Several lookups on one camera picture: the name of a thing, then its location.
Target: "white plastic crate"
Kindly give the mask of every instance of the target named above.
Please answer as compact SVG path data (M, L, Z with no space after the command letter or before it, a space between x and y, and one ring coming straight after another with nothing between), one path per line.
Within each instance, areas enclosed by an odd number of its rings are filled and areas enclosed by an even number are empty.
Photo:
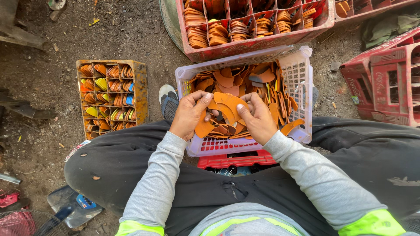
M271 62L278 59L283 69L284 82L288 87L287 92L299 106L298 111L293 110L290 114L290 121L299 118L305 120L305 124L294 128L289 137L295 141L308 144L312 140L312 66L309 62L312 49L308 46L302 46L299 51L287 53L291 49L293 47L283 45L191 66L178 67L175 70L175 77L179 99L189 94L187 82L199 72ZM194 135L186 149L190 157L201 157L255 151L262 149L262 146L253 139L201 139Z

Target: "metal pipe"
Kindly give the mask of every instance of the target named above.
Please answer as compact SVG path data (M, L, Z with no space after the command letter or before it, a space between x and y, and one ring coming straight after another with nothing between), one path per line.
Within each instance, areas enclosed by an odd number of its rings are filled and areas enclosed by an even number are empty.
M5 175L5 174L1 174L1 173L0 173L0 179L9 181L9 182L14 183L14 184L20 184L22 182L22 180L20 180L18 178L8 176L8 175Z

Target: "paint stain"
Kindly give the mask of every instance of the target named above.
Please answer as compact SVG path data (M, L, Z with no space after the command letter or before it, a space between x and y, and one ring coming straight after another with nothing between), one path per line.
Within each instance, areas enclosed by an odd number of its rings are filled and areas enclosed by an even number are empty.
M398 177L389 178L387 179L389 182L391 182L393 185L396 186L412 186L412 187L420 187L420 180L416 181L409 181L408 177L405 176L403 179L400 179Z

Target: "shirt sleeve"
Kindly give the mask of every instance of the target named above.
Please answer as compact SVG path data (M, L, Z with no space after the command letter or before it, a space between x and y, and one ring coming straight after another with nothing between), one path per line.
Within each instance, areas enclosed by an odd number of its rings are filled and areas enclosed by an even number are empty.
M127 202L117 236L163 235L186 146L185 140L166 133Z
M287 171L317 210L335 229L352 224L369 212L387 209L330 160L303 147L280 131L263 149Z

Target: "black pants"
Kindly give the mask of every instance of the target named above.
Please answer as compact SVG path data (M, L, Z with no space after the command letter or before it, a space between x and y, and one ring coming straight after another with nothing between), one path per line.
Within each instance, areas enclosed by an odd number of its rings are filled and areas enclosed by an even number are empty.
M93 139L66 163L66 181L121 216L169 127L169 122L159 121ZM314 117L312 128L310 146L331 151L326 157L388 205L395 218L420 209L420 129L335 117ZM314 236L337 235L281 167L227 177L186 163L180 166L165 232L188 235L205 216L237 202L282 212Z

